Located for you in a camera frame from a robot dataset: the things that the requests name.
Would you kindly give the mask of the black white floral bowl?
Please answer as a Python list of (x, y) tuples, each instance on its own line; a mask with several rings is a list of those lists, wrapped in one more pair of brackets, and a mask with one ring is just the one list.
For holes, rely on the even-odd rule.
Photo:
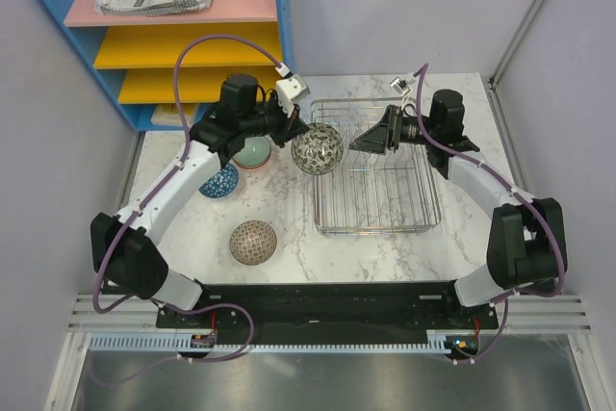
[(344, 143), (339, 132), (328, 124), (310, 123), (309, 130), (294, 138), (291, 155), (294, 164), (310, 175), (325, 175), (342, 161)]

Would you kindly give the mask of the blue triangle pattern bowl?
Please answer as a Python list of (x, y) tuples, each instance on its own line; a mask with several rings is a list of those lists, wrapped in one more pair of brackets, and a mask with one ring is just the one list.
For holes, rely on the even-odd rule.
[(233, 164), (228, 164), (216, 175), (211, 177), (198, 191), (205, 197), (218, 199), (233, 192), (240, 181), (240, 174)]

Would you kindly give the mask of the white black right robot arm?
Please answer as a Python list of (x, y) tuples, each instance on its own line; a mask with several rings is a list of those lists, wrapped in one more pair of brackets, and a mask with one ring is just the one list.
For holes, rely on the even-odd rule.
[(353, 140), (354, 151), (383, 155), (402, 144), (424, 146), (429, 164), (463, 190), (491, 220), (486, 262), (457, 279), (455, 295), (441, 303), (443, 321), (455, 328), (475, 317), (475, 307), (515, 291), (554, 296), (567, 269), (564, 220), (553, 198), (518, 189), (487, 163), (464, 134), (465, 107), (455, 90), (437, 90), (428, 116), (387, 106), (382, 118)]

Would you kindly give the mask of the chrome wire dish rack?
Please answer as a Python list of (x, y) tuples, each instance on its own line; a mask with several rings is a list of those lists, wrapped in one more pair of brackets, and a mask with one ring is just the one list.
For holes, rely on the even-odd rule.
[(369, 154), (348, 145), (373, 127), (394, 97), (317, 99), (311, 119), (332, 126), (345, 151), (337, 167), (313, 178), (314, 223), (323, 235), (423, 233), (441, 223), (433, 170), (420, 145)]

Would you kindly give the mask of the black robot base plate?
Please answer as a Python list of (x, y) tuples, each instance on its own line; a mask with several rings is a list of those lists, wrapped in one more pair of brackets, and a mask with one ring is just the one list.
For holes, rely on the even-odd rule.
[(450, 282), (207, 285), (198, 307), (161, 310), (159, 328), (213, 328), (224, 341), (372, 343), (419, 341), (430, 330), (495, 329), (494, 310), (460, 305)]

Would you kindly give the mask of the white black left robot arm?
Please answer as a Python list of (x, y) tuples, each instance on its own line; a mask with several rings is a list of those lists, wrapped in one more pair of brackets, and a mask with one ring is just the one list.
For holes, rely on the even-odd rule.
[(176, 307), (190, 327), (203, 326), (211, 304), (202, 288), (171, 270), (158, 245), (196, 191), (240, 152), (246, 140), (268, 136), (284, 146), (307, 132), (299, 100), (308, 86), (297, 74), (276, 82), (269, 100), (257, 102), (256, 78), (234, 74), (222, 84), (219, 101), (189, 130), (171, 164), (136, 200), (112, 216), (98, 214), (90, 225), (96, 280), (109, 280), (127, 295)]

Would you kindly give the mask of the brown lattice pattern bowl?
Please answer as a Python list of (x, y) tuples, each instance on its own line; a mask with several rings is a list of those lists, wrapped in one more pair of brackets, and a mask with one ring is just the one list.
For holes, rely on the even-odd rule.
[(274, 229), (261, 220), (249, 220), (240, 224), (231, 234), (229, 247), (232, 256), (247, 266), (265, 263), (277, 248)]

